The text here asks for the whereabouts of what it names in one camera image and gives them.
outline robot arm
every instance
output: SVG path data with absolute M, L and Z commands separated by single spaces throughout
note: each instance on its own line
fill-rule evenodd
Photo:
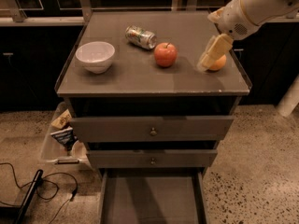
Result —
M 232 48 L 234 40 L 242 40 L 256 33 L 267 21 L 298 9 L 299 0 L 232 0 L 208 15 L 221 34 L 210 39 L 197 68 L 207 70 Z

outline floor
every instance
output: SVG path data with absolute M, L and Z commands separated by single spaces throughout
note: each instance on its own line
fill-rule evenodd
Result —
M 66 172 L 78 181 L 76 197 L 66 202 L 74 180 L 62 174 L 47 178 L 59 186 L 57 195 L 51 201 L 35 195 L 24 223 L 98 223 L 97 173 L 88 165 L 81 169 L 40 159 L 52 115 L 52 111 L 0 113 L 0 163 L 14 166 L 20 185 L 30 182 L 37 169 L 44 176 Z M 299 223 L 299 107 L 283 118 L 272 105 L 239 106 L 218 152 L 204 176 L 211 224 Z M 0 180 L 0 201 L 14 204 L 20 191 L 10 166 L 0 165 Z M 44 198 L 54 192 L 50 183 L 39 190 Z M 0 223 L 7 222 L 0 218 Z

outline gray countertop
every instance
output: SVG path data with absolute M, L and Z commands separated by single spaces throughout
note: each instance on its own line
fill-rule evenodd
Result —
M 198 72 L 195 66 L 207 41 L 218 31 L 206 11 L 94 12 L 79 45 L 106 41 L 116 49 L 112 66 L 93 74 L 72 58 L 57 93 L 61 97 L 246 95 L 249 87 L 227 54 L 218 72 Z M 129 25 L 157 35 L 158 44 L 171 42 L 178 57 L 170 68 L 157 66 L 153 50 L 132 45 L 125 38 Z

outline drawer handle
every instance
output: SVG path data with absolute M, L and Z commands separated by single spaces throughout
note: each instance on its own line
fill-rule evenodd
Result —
M 156 131 L 155 128 L 151 128 L 149 134 L 150 134 L 151 136 L 156 136 L 156 135 L 158 134 L 158 132 Z
M 150 164 L 151 164 L 151 165 L 155 165 L 155 164 L 156 164 L 156 161 L 157 161 L 157 160 L 156 160 L 155 158 L 151 158 L 151 160 L 150 160 Z

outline black cabinet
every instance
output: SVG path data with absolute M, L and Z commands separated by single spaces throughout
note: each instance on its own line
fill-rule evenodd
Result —
M 299 23 L 270 22 L 256 34 L 234 42 L 252 89 L 242 105 L 276 105 L 299 73 Z
M 0 28 L 1 111 L 56 108 L 61 99 L 54 86 L 81 29 Z

